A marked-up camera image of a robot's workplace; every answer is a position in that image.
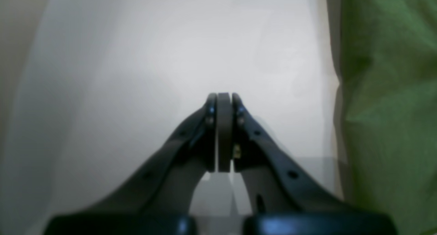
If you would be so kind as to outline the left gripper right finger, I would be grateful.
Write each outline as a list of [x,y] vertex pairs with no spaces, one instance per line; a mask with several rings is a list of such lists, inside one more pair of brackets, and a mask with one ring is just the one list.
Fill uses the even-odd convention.
[[355,208],[318,184],[231,95],[234,170],[241,174],[252,215],[244,235],[395,235],[386,214]]

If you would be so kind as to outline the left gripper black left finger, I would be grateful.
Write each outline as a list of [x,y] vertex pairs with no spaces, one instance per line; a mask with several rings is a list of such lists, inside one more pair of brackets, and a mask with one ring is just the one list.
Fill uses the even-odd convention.
[[201,178],[214,171],[216,112],[211,93],[119,188],[86,209],[54,217],[44,234],[198,234],[189,209]]

